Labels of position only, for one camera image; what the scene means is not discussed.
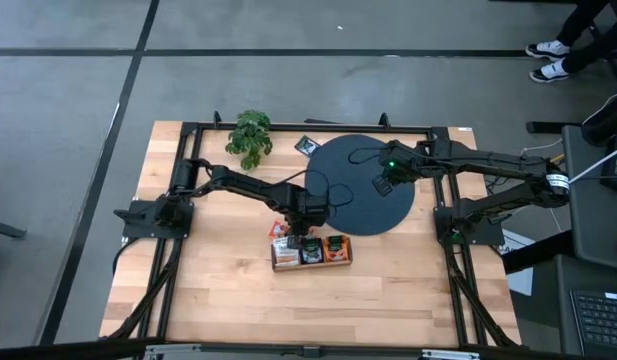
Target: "black cable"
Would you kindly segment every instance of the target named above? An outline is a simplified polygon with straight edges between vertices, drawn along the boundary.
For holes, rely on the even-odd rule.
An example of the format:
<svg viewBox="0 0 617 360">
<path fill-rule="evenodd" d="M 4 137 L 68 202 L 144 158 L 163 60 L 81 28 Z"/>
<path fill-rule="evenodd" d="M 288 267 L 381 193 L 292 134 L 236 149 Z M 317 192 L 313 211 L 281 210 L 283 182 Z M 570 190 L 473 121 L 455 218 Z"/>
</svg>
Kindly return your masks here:
<svg viewBox="0 0 617 360">
<path fill-rule="evenodd" d="M 427 155 L 423 155 L 423 154 L 417 154 L 417 153 L 413 153 L 413 154 L 415 156 L 419 156 L 419 157 L 422 157 L 424 159 L 434 160 L 434 161 L 436 161 L 438 163 L 448 164 L 448 165 L 452 165 L 452 166 L 460 166 L 460 165 L 452 163 L 452 162 L 447 162 L 447 160 L 484 160 L 484 161 L 491 161 L 493 163 L 499 162 L 499 163 L 504 163 L 504 164 L 518 165 L 518 166 L 539 165 L 539 164 L 542 164 L 542 163 L 546 162 L 546 160 L 540 160 L 540 161 L 535 161 L 535 162 L 532 162 L 532 163 L 522 163 L 521 161 L 510 161 L 510 160 L 504 160 L 504 159 L 492 159 L 492 158 L 489 158 L 489 157 L 478 157 L 478 156 L 473 156 L 473 157 L 436 158 L 434 156 L 427 156 Z"/>
<path fill-rule="evenodd" d="M 117 251 L 117 254 L 115 254 L 115 259 L 112 261 L 113 276 L 115 275 L 115 272 L 117 271 L 117 262 L 119 261 L 119 257 L 121 256 L 121 253 L 123 253 L 128 247 L 130 247 L 130 245 L 134 244 L 135 241 L 137 241 L 138 239 L 139 238 L 129 238 L 126 245 L 122 246 L 121 249 Z"/>
<path fill-rule="evenodd" d="M 348 154 L 348 163 L 353 164 L 353 165 L 361 165 L 363 163 L 366 163 L 376 157 L 379 157 L 379 154 L 375 154 L 373 156 L 367 157 L 362 161 L 353 161 L 352 160 L 352 156 L 353 154 L 355 154 L 357 151 L 361 151 L 361 150 L 383 150 L 385 149 L 386 146 L 382 146 L 382 147 L 365 147 L 365 148 L 357 148 L 355 150 L 353 150 L 350 154 Z"/>
<path fill-rule="evenodd" d="M 306 173 L 310 173 L 310 172 L 317 173 L 317 174 L 321 175 L 321 177 L 326 182 L 326 194 L 328 194 L 328 190 L 330 189 L 330 182 L 328 181 L 328 177 L 326 176 L 326 174 L 324 174 L 324 173 L 322 173 L 321 171 L 318 171 L 318 170 L 310 170 L 310 169 L 302 170 L 302 171 L 300 171 L 300 172 L 298 172 L 298 173 L 296 173 L 296 174 L 294 174 L 294 175 L 292 175 L 290 177 L 287 177 L 287 178 L 285 178 L 285 179 L 283 179 L 283 180 L 281 180 L 279 182 L 276 182 L 276 183 L 270 184 L 270 185 L 266 185 L 266 186 L 262 186 L 262 187 L 268 189 L 268 188 L 271 188 L 271 187 L 283 185 L 283 184 L 287 183 L 288 181 L 296 178 L 297 176 L 299 176 L 301 174 L 306 174 Z"/>
<path fill-rule="evenodd" d="M 348 205 L 348 204 L 350 204 L 351 202 L 353 202 L 353 201 L 355 200 L 355 193 L 354 193 L 354 192 L 352 192 L 352 190 L 350 189 L 350 187 L 349 187 L 348 185 L 343 184 L 343 183 L 337 183 L 337 184 L 331 185 L 331 186 L 328 188 L 328 194 L 330 194 L 330 189 L 334 188 L 335 186 L 341 186 L 341 187 L 345 188 L 346 190 L 348 190 L 348 192 L 350 193 L 350 200 L 345 201 L 345 202 L 343 202 L 343 203 L 341 203 L 341 204 L 330 204 L 330 206 L 332 206 L 333 208 L 335 208 L 335 216 L 337 216 L 337 214 L 336 214 L 336 212 L 337 212 L 337 208 L 338 208 L 338 207 L 341 207 L 341 206 Z"/>
<path fill-rule="evenodd" d="M 487 184 L 486 184 L 486 191 L 488 191 L 488 195 L 492 195 L 495 191 L 495 187 L 497 186 L 501 186 L 504 185 L 505 183 L 507 183 L 510 178 L 504 178 L 503 182 L 499 182 L 499 179 L 501 179 L 501 176 L 497 176 L 495 177 L 495 179 L 493 181 L 488 181 L 486 180 Z"/>
</svg>

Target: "round black platform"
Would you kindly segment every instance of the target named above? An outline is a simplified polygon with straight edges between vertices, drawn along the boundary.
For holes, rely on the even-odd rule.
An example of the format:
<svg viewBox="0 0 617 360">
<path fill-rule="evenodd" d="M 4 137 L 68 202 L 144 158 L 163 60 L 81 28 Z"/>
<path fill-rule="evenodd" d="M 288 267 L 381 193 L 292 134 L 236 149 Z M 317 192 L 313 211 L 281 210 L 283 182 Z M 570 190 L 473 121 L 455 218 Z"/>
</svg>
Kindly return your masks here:
<svg viewBox="0 0 617 360">
<path fill-rule="evenodd" d="M 372 180 L 382 173 L 377 159 L 360 165 L 348 162 L 348 154 L 358 148 L 379 148 L 385 144 L 365 135 L 344 135 L 323 144 L 308 163 L 308 170 L 317 170 L 328 177 L 330 185 L 343 183 L 354 193 L 352 203 L 338 208 L 326 221 L 334 229 L 358 236 L 384 233 L 397 226 L 410 212 L 415 200 L 415 185 L 401 184 L 386 197 L 377 193 Z M 363 150 L 353 155 L 354 161 L 378 154 L 379 150 Z M 324 194 L 326 185 L 317 173 L 306 173 L 306 189 L 312 194 Z M 349 192 L 340 186 L 330 191 L 330 202 L 341 204 L 350 199 Z"/>
</svg>

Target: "green leaves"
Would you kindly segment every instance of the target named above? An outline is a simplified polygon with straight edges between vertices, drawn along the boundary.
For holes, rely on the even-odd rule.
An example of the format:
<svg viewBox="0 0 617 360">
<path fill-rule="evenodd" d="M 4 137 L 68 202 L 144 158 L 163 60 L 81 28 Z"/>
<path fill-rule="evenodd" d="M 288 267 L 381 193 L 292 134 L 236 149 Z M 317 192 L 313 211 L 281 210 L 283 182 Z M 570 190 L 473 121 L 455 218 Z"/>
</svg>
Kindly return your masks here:
<svg viewBox="0 0 617 360">
<path fill-rule="evenodd" d="M 256 110 L 244 111 L 237 115 L 237 128 L 228 134 L 228 140 L 231 142 L 226 145 L 226 152 L 247 153 L 241 160 L 241 168 L 244 170 L 256 168 L 261 162 L 262 148 L 265 155 L 270 155 L 272 151 L 269 129 L 270 119 L 265 113 Z"/>
</svg>

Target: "concrete floor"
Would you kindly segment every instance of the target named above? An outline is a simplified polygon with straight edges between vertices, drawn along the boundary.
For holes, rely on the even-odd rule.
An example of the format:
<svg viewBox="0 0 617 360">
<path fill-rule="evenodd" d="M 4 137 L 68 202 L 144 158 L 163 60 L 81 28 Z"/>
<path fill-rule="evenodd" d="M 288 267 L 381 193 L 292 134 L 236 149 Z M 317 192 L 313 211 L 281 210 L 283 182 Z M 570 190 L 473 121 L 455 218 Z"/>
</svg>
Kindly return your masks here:
<svg viewBox="0 0 617 360">
<path fill-rule="evenodd" d="M 149 3 L 0 0 L 0 48 L 134 48 Z M 554 38 L 572 9 L 486 0 L 169 0 L 161 1 L 147 47 L 518 50 Z M 606 12 L 598 22 L 603 29 L 613 21 Z M 586 34 L 581 43 L 588 41 Z M 0 57 L 0 221 L 28 229 L 25 241 L 0 237 L 0 348 L 35 341 L 129 64 L 129 57 Z M 209 120 L 214 110 L 228 120 L 256 108 L 278 122 L 374 124 L 385 111 L 393 124 L 470 126 L 481 148 L 516 153 L 557 139 L 527 134 L 526 121 L 581 121 L 617 92 L 603 62 L 568 81 L 532 83 L 528 71 L 543 64 L 144 58 L 57 341 L 97 337 L 122 230 L 112 210 L 127 207 L 134 193 L 153 121 Z M 569 228 L 567 209 L 556 214 Z M 534 239 L 557 232 L 540 209 L 506 228 Z M 554 329 L 522 323 L 527 345 L 554 348 Z"/>
</svg>

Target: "wooden table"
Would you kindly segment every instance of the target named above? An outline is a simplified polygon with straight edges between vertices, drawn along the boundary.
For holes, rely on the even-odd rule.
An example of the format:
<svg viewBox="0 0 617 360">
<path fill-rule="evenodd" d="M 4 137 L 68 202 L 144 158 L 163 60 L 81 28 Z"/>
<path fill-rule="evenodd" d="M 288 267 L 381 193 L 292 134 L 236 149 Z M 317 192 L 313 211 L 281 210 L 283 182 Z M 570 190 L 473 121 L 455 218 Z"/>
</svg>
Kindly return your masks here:
<svg viewBox="0 0 617 360">
<path fill-rule="evenodd" d="M 181 122 L 155 123 L 137 196 L 154 199 L 170 180 Z M 469 128 L 449 128 L 450 137 L 469 147 Z M 249 175 L 276 182 L 305 169 L 308 159 L 294 149 L 302 135 L 319 143 L 344 135 L 324 132 L 271 132 L 270 156 Z M 414 146 L 423 135 L 368 134 Z M 239 169 L 239 156 L 224 151 L 227 131 L 203 133 L 201 157 Z M 200 171 L 199 183 L 208 177 Z M 302 185 L 303 177 L 294 180 Z M 460 174 L 463 197 L 486 195 L 477 174 Z M 451 199 L 445 182 L 445 197 Z M 352 237 L 351 266 L 274 273 L 268 231 L 282 218 L 263 203 L 227 192 L 195 200 L 194 222 L 184 242 L 168 324 L 167 339 L 188 342 L 456 347 L 457 335 L 443 250 L 436 241 L 433 181 L 418 180 L 415 203 L 394 229 L 379 236 Z M 328 226 L 318 234 L 336 232 Z M 106 307 L 101 335 L 116 330 L 144 295 L 155 240 L 142 239 L 121 256 Z M 497 254 L 473 246 L 479 294 L 507 335 L 519 332 Z M 465 299 L 468 335 L 476 342 Z M 155 334 L 160 300 L 149 334 Z"/>
</svg>

